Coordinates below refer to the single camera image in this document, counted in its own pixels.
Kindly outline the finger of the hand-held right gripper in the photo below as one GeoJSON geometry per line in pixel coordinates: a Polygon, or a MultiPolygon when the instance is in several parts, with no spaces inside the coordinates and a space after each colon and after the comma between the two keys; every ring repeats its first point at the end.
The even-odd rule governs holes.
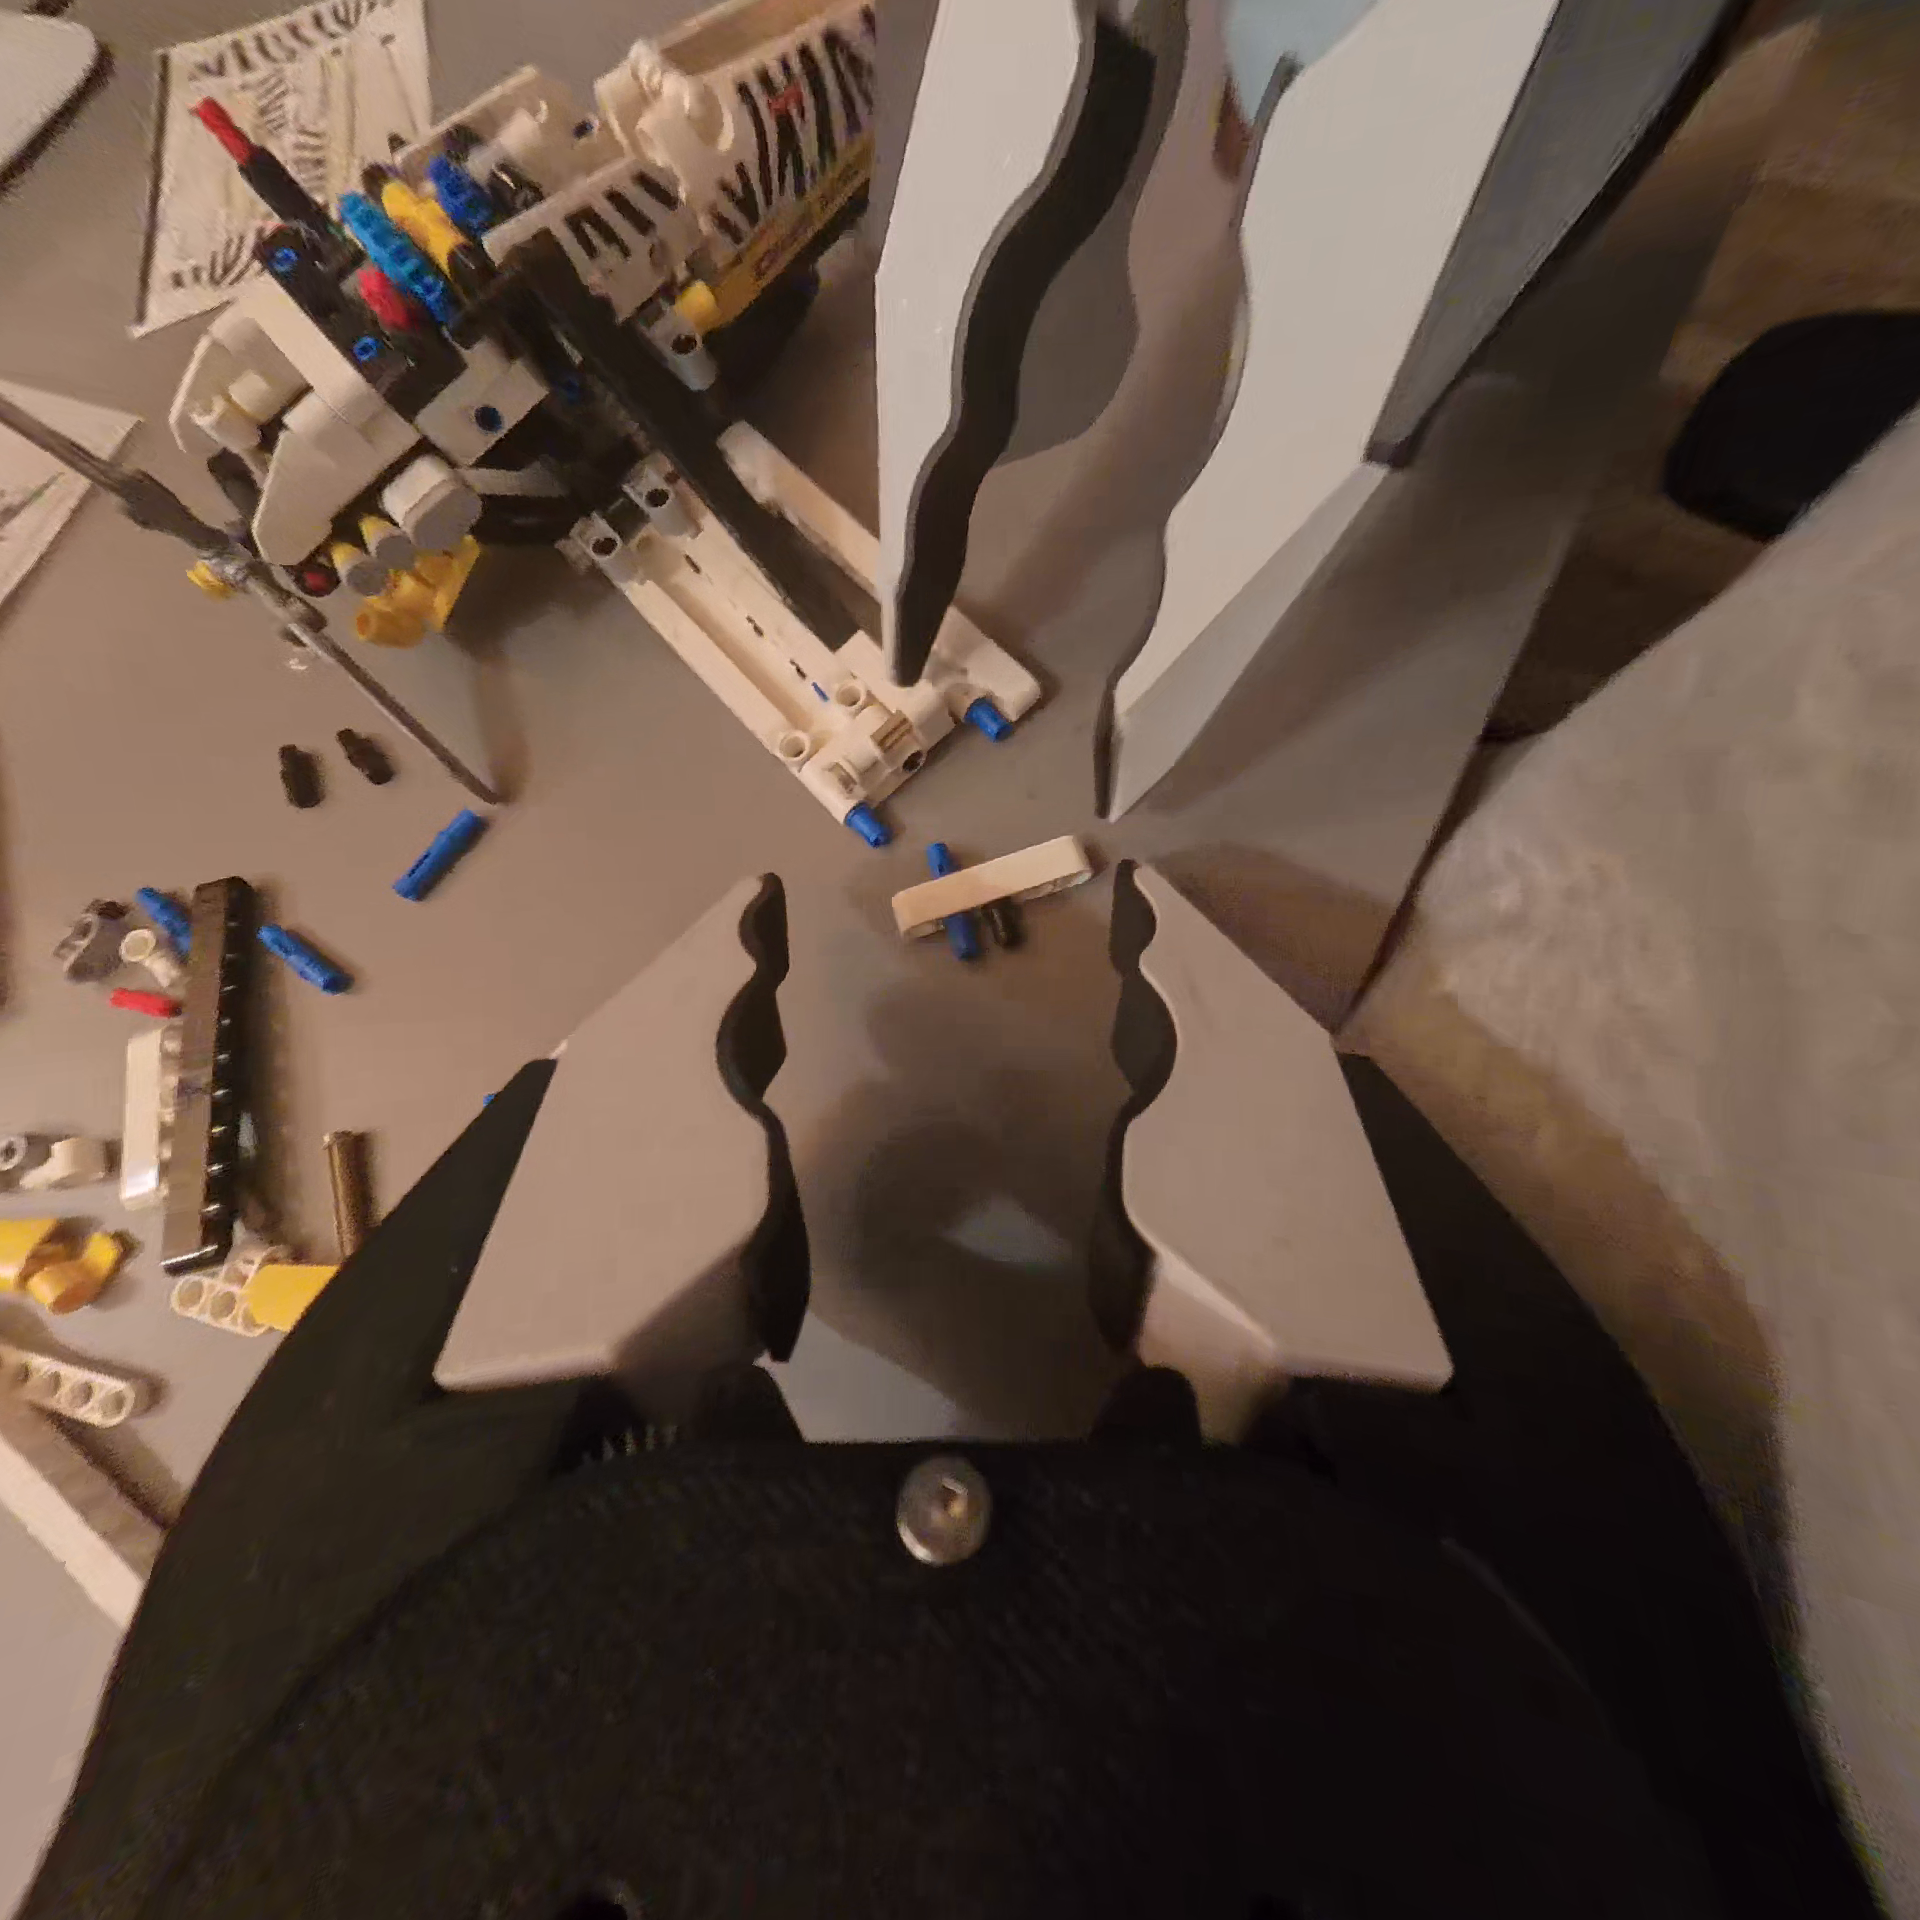
{"type": "Polygon", "coordinates": [[[1238,202],[1235,372],[1104,701],[1102,821],[1187,756],[1499,330],[1646,175],[1744,15],[1364,4],[1321,61],[1278,74],[1238,202]]]}
{"type": "Polygon", "coordinates": [[[1040,307],[1115,203],[1154,57],[1112,4],[936,7],[875,277],[882,657],[920,682],[1040,307]]]}

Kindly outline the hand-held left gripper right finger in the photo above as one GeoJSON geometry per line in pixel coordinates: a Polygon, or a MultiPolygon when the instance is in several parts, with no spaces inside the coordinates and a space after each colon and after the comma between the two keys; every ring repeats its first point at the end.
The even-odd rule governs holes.
{"type": "Polygon", "coordinates": [[[1114,881],[1108,1136],[1089,1282],[1112,1352],[1195,1397],[1436,1393],[1454,1363],[1330,1034],[1165,876],[1114,881]]]}

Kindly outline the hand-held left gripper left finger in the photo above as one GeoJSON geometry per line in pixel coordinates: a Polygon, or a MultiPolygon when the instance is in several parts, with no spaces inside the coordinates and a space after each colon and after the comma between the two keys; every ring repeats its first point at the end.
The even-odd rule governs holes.
{"type": "Polygon", "coordinates": [[[691,1387],[785,1363],[809,1236],[785,1128],[787,898],[745,877],[550,1055],[436,1363],[444,1387],[691,1387]]]}

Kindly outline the short white lego beam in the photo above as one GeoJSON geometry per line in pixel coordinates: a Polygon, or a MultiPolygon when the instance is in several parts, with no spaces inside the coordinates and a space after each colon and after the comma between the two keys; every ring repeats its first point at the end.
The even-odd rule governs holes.
{"type": "Polygon", "coordinates": [[[1012,925],[1018,909],[1097,873],[1094,853],[1074,835],[976,863],[937,839],[926,843],[923,859],[929,876],[891,901],[896,932],[913,944],[944,940],[962,964],[979,960],[990,937],[1005,944],[995,929],[1012,925]]]}

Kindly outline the zebra striped lego helicopter model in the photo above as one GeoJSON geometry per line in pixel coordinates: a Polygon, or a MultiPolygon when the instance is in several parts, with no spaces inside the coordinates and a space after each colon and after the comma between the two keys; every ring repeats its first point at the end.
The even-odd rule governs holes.
{"type": "Polygon", "coordinates": [[[444,634],[490,549],[596,569],[817,803],[873,848],[957,729],[1042,684],[947,612],[921,676],[880,649],[880,549],[737,408],[864,215],[873,4],[718,4],[580,103],[525,64],[304,208],[209,311],[169,426],[225,503],[176,496],[5,400],[5,428],[178,540],[340,666],[482,803],[496,792],[332,636],[444,634]]]}

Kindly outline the white three-hole lego connector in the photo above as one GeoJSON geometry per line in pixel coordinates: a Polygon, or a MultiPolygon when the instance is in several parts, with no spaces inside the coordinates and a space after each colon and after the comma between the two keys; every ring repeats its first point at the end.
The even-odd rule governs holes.
{"type": "Polygon", "coordinates": [[[173,1281],[166,1295],[169,1312],[238,1338],[274,1332],[267,1321],[253,1314],[249,1284],[260,1267],[291,1263],[291,1257],[293,1248],[276,1241],[238,1241],[225,1263],[195,1268],[173,1281]]]}

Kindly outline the long black lego beam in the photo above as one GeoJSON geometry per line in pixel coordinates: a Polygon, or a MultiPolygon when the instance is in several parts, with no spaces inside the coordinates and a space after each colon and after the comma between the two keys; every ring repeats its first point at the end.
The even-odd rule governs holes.
{"type": "Polygon", "coordinates": [[[234,1248],[249,1090],[253,887],[240,877],[196,887],[188,932],[161,1223],[161,1268],[169,1279],[222,1264],[234,1248]]]}

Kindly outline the small yellow lego piece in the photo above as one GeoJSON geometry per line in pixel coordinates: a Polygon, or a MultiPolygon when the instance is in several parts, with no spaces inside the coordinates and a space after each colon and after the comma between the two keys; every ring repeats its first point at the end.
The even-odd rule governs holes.
{"type": "Polygon", "coordinates": [[[117,1281],[138,1244],[121,1233],[54,1233],[21,1272],[21,1289],[53,1317],[88,1309],[117,1281]]]}

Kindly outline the thin white lego beam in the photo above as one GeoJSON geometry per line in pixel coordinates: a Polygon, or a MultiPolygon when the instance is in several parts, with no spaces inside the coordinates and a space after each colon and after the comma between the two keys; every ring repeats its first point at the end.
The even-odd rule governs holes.
{"type": "Polygon", "coordinates": [[[3,1393],[9,1402],[94,1432],[131,1424],[158,1400],[154,1384],[141,1376],[123,1376],[9,1341],[3,1344],[3,1393]]]}

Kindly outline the zebra print sticker sheet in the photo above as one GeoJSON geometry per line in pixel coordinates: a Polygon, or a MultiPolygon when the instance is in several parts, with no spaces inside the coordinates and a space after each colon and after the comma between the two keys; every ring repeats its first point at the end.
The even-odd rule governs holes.
{"type": "Polygon", "coordinates": [[[430,120],[424,3],[321,3],[162,49],[129,333],[226,304],[257,248],[322,225],[430,120]]]}

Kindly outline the instruction booklet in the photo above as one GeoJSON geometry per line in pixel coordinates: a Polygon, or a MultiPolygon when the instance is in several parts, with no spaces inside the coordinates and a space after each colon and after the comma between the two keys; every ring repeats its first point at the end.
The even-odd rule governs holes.
{"type": "MultiPolygon", "coordinates": [[[[3,396],[101,458],[115,458],[140,417],[5,379],[3,396]]],[[[3,604],[59,540],[89,482],[53,455],[3,428],[3,604]]]]}

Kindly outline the pale flat object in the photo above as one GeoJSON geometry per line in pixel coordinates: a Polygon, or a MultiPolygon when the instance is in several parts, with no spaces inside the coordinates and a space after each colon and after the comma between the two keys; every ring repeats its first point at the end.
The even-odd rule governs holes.
{"type": "Polygon", "coordinates": [[[3,4],[3,180],[12,180],[97,81],[97,33],[58,15],[3,4]]]}

